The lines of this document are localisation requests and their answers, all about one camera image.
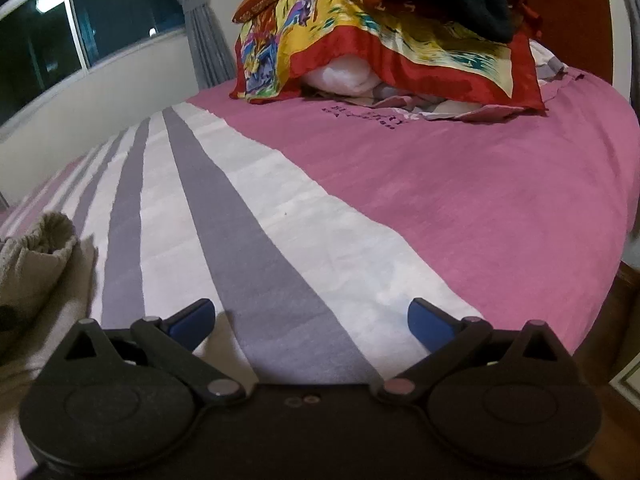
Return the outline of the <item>colourful red yellow pillow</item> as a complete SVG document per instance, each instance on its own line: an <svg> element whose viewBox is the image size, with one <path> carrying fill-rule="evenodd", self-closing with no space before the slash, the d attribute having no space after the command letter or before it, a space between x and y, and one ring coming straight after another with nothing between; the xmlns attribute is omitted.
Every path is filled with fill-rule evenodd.
<svg viewBox="0 0 640 480"><path fill-rule="evenodd" d="M352 0L278 0L242 25L235 49L235 99L292 99L304 76L352 55L384 84L411 94L544 107L522 32L500 44L457 23L368 11Z"/></svg>

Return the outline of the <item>pink striped bed sheet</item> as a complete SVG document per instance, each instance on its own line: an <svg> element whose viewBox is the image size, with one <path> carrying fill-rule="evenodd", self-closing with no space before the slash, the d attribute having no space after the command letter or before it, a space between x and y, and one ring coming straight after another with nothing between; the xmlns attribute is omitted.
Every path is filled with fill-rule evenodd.
<svg viewBox="0 0 640 480"><path fill-rule="evenodd" d="M216 310L194 354L246 399L66 408L63 356L1 387L6 479L581 479L601 425L575 382L466 370L410 402L381 386L428 356L423 298L498 330L547 322L573 358L634 226L639 124L569 68L541 113L428 122L320 99L252 105L227 86L114 134L1 225L66 214L96 263L106 330Z"/></svg>

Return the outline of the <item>grey curtain right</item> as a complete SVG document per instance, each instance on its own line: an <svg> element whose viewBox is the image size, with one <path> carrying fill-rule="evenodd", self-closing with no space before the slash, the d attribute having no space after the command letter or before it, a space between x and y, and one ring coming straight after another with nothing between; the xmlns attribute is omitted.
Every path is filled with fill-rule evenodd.
<svg viewBox="0 0 640 480"><path fill-rule="evenodd" d="M235 77L235 65L208 0L177 0L184 18L198 88L212 88Z"/></svg>

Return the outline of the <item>window with white frame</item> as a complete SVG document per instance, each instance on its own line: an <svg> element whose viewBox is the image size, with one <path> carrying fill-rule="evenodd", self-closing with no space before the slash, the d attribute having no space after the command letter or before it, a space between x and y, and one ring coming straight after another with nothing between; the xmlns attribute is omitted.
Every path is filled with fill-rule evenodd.
<svg viewBox="0 0 640 480"><path fill-rule="evenodd" d="M177 0L1 0L1 120L82 70L184 24Z"/></svg>

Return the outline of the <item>grey pants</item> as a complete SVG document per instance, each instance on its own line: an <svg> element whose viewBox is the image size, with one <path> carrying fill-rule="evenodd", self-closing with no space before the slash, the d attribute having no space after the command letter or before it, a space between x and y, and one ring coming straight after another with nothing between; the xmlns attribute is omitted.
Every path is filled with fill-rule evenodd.
<svg viewBox="0 0 640 480"><path fill-rule="evenodd" d="M1 387L37 376L89 310L96 263L62 212L45 212L25 234L1 242Z"/></svg>

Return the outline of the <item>red wooden headboard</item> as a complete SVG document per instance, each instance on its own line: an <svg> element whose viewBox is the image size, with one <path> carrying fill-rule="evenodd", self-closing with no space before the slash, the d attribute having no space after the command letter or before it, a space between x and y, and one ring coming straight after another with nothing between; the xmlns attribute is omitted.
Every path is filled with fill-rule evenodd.
<svg viewBox="0 0 640 480"><path fill-rule="evenodd" d="M610 0L527 0L541 18L541 43L567 65L613 81Z"/></svg>

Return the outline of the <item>white pillow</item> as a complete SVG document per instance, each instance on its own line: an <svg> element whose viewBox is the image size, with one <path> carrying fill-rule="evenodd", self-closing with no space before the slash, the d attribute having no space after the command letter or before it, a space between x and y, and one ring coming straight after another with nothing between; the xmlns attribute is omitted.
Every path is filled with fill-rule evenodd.
<svg viewBox="0 0 640 480"><path fill-rule="evenodd" d="M302 77L306 86L338 96L365 96L382 80L369 63L357 55L334 58Z"/></svg>

